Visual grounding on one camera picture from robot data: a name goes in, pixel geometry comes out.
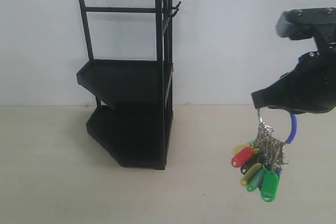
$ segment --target keychain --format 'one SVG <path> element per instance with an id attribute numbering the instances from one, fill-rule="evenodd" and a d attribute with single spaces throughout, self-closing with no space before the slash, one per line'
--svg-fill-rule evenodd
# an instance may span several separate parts
<path id="1" fill-rule="evenodd" d="M 276 198 L 280 180 L 280 174 L 284 165 L 283 147 L 290 144 L 297 131 L 297 118 L 290 114 L 291 132 L 286 141 L 276 139 L 273 128 L 265 124 L 257 110 L 259 125 L 257 137 L 254 141 L 236 147 L 231 165 L 240 168 L 243 174 L 240 184 L 246 187 L 248 192 L 259 188 L 261 198 L 266 202 L 272 202 Z"/>

